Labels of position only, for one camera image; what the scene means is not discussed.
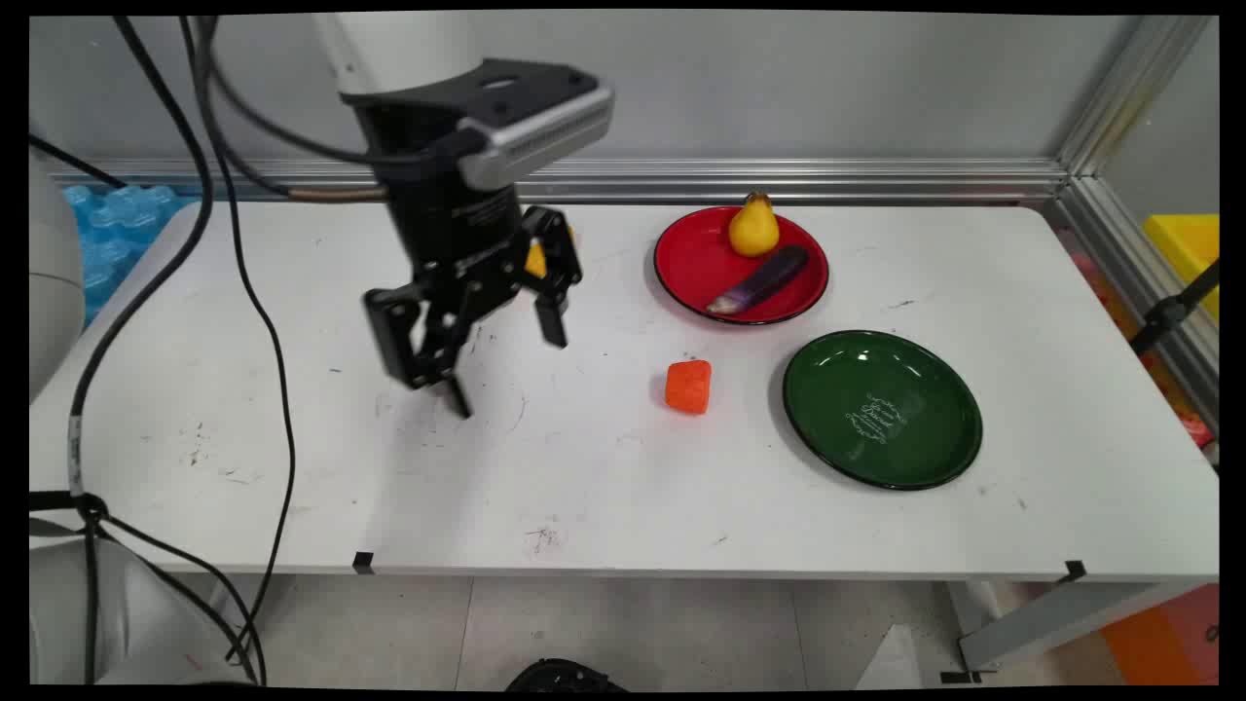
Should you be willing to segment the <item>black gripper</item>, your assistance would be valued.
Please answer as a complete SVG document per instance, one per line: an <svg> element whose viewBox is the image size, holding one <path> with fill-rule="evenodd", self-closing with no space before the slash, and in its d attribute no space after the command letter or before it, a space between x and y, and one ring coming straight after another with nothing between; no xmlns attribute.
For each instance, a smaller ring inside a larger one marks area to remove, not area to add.
<svg viewBox="0 0 1246 701"><path fill-rule="evenodd" d="M513 123L508 102L355 102L366 156L411 261L401 288L364 293L363 308L389 377L417 390L445 385L464 420L473 408L459 355L476 322L517 296L501 270L518 234L516 283L535 294L542 337L568 346L569 289L583 279L572 227L546 205L521 208L512 183L476 186L461 164Z"/></svg>

